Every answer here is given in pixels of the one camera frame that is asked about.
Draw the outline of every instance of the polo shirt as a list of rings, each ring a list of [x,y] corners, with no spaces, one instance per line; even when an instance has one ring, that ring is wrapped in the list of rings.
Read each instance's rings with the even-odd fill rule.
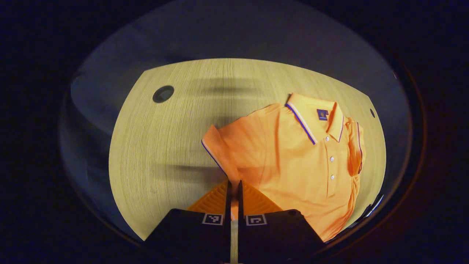
[[[323,241],[352,214],[366,158],[363,128],[337,102],[293,93],[220,129],[202,144],[233,185],[299,210]]]

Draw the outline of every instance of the shirt sleeve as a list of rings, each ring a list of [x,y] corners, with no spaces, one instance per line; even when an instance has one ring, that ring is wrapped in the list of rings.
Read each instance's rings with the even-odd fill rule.
[[[350,175],[358,175],[362,171],[366,158],[364,132],[362,126],[358,122],[350,122],[349,126],[349,142],[350,148]]]
[[[211,125],[202,139],[204,148],[230,180],[234,194],[240,180],[253,185],[261,180],[265,162],[262,111],[241,117],[220,129]]]

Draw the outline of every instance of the wooden table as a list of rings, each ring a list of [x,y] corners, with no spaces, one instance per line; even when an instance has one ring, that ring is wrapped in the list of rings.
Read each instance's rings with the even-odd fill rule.
[[[155,103],[162,86],[174,94]],[[373,203],[386,166],[384,134],[367,95],[338,80],[292,65],[249,59],[180,62],[143,72],[127,96],[114,127],[109,177],[117,206],[145,240],[171,208],[186,209],[226,176],[201,139],[289,93],[336,101],[363,126],[367,159],[353,223]]]

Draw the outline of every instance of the clothing label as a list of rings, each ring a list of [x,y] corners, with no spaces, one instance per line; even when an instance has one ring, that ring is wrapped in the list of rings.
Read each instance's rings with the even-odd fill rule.
[[[319,120],[327,121],[327,115],[329,112],[327,110],[318,109]]]

